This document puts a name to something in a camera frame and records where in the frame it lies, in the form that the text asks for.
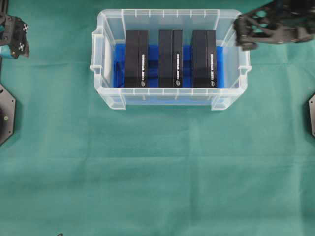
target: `black mechanical part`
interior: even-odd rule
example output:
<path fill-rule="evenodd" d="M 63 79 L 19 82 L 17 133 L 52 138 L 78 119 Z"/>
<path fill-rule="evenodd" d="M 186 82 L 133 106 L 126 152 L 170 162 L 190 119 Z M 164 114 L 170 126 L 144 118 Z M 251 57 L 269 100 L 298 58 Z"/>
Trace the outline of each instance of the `black mechanical part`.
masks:
<path fill-rule="evenodd" d="M 234 22 L 236 45 L 244 51 L 257 43 L 302 43 L 314 38 L 315 0 L 274 0 Z"/>
<path fill-rule="evenodd" d="M 4 28 L 4 31 L 0 33 L 0 46 L 8 45 L 11 56 L 15 59 L 19 55 L 28 57 L 29 43 L 26 39 L 28 25 L 19 17 L 0 12 L 0 26 Z"/>
<path fill-rule="evenodd" d="M 315 94 L 314 94 L 314 96 L 309 100 L 309 105 L 310 105 L 312 135 L 315 137 Z"/>
<path fill-rule="evenodd" d="M 15 98 L 0 84 L 0 145 L 14 132 Z"/>

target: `black hexagonal base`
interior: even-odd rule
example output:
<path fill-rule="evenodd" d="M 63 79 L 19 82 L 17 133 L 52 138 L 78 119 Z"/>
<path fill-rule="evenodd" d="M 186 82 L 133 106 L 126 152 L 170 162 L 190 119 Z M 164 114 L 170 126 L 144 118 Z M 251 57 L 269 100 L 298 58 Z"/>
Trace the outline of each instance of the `black hexagonal base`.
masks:
<path fill-rule="evenodd" d="M 12 134 L 14 128 L 15 98 L 0 84 L 0 145 Z"/>

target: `green cloth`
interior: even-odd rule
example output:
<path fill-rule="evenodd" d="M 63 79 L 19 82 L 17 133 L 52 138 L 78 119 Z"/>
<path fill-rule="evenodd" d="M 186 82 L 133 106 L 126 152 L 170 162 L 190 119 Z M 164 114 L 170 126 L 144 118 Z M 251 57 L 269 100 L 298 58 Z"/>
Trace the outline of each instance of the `green cloth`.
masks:
<path fill-rule="evenodd" d="M 16 97 L 0 147 L 0 235 L 315 234 L 315 41 L 260 45 L 228 110 L 128 106 L 95 92 L 91 32 L 107 8 L 229 8 L 268 0 L 11 0 L 30 58 L 3 61 Z"/>

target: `plastic container wall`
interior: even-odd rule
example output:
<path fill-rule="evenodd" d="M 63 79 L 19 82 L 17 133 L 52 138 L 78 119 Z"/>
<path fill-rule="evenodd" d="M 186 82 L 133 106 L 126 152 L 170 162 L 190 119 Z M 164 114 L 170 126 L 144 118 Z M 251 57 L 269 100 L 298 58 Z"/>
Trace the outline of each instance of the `plastic container wall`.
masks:
<path fill-rule="evenodd" d="M 233 22 L 236 10 L 110 9 L 100 12 L 92 33 L 91 70 L 94 86 L 107 105 L 125 110 L 126 105 L 208 105 L 225 110 L 247 89 L 252 69 L 249 52 L 235 46 Z M 158 44 L 159 30 L 183 30 L 185 45 L 193 30 L 216 30 L 217 46 L 223 47 L 225 88 L 113 88 L 114 50 L 125 43 L 126 30 L 148 30 L 149 43 Z"/>

